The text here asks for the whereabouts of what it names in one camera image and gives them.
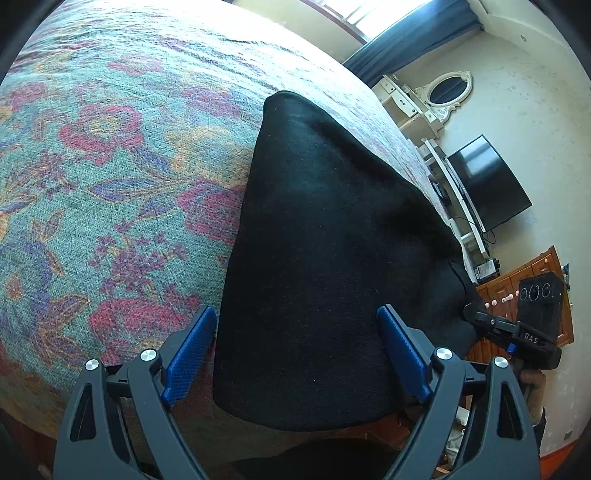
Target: bed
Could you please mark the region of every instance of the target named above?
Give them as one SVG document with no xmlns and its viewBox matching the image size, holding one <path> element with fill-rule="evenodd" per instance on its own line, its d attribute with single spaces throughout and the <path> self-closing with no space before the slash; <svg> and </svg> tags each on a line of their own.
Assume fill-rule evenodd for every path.
<svg viewBox="0 0 591 480">
<path fill-rule="evenodd" d="M 220 0 L 66 0 L 0 86 L 0 407 L 56 437 L 88 358 L 158 346 L 219 307 L 265 98 L 331 114 L 443 211 L 374 94 Z M 174 414 L 205 465 L 311 434 L 217 408 L 212 362 Z"/>
</svg>

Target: blue gripper pad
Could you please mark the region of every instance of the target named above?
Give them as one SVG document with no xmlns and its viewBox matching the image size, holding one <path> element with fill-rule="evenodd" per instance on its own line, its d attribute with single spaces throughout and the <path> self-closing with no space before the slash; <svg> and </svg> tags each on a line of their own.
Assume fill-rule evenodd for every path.
<svg viewBox="0 0 591 480">
<path fill-rule="evenodd" d="M 382 341 L 407 394 L 420 403 L 426 403 L 433 394 L 429 386 L 430 366 L 426 363 L 425 354 L 418 350 L 421 346 L 415 345 L 415 339 L 409 332 L 414 329 L 407 327 L 395 310 L 388 307 L 380 307 L 376 314 Z"/>
<path fill-rule="evenodd" d="M 203 357 L 216 334 L 217 317 L 213 308 L 206 308 L 193 324 L 170 365 L 166 369 L 162 401 L 168 408 L 187 396 Z"/>
</svg>

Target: window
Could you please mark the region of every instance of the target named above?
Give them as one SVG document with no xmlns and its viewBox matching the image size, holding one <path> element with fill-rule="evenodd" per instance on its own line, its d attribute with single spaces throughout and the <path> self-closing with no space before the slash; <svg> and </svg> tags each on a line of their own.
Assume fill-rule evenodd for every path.
<svg viewBox="0 0 591 480">
<path fill-rule="evenodd" d="M 364 40 L 377 37 L 416 8 L 431 0 L 311 0 Z"/>
</svg>

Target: black sleeve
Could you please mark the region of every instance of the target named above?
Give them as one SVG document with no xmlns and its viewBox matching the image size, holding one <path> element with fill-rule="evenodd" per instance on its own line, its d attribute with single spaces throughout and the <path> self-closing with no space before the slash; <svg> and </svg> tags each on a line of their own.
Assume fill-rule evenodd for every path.
<svg viewBox="0 0 591 480">
<path fill-rule="evenodd" d="M 542 445 L 542 437 L 544 436 L 544 430 L 546 429 L 546 409 L 542 408 L 542 418 L 538 423 L 534 425 L 534 436 L 535 442 L 538 444 L 538 451 Z"/>
</svg>

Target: silver screw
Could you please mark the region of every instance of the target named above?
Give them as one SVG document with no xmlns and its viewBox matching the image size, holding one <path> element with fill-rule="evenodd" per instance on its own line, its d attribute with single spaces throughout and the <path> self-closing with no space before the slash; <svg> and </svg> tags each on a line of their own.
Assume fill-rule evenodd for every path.
<svg viewBox="0 0 591 480">
<path fill-rule="evenodd" d="M 99 361 L 96 358 L 88 360 L 85 365 L 87 370 L 94 370 L 99 367 Z"/>
<path fill-rule="evenodd" d="M 156 350 L 152 350 L 151 348 L 148 348 L 147 350 L 144 350 L 142 352 L 140 357 L 144 362 L 149 362 L 150 360 L 154 360 L 154 358 L 156 358 Z"/>
<path fill-rule="evenodd" d="M 441 360 L 449 360 L 453 357 L 453 353 L 449 348 L 438 348 L 436 354 Z"/>
<path fill-rule="evenodd" d="M 507 366 L 509 365 L 509 362 L 507 361 L 506 358 L 503 358 L 501 356 L 496 356 L 495 357 L 495 365 L 500 368 L 507 368 Z"/>
</svg>

